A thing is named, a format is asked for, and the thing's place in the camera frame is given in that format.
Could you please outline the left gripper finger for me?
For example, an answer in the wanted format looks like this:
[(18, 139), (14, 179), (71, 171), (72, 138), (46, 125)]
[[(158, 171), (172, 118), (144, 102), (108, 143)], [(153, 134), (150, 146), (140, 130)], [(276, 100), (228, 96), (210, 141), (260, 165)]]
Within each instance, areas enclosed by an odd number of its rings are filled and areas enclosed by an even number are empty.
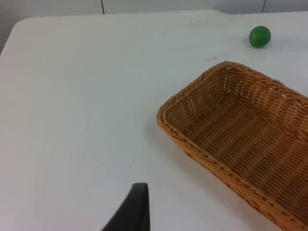
[(150, 205), (147, 183), (134, 183), (103, 231), (149, 231)]

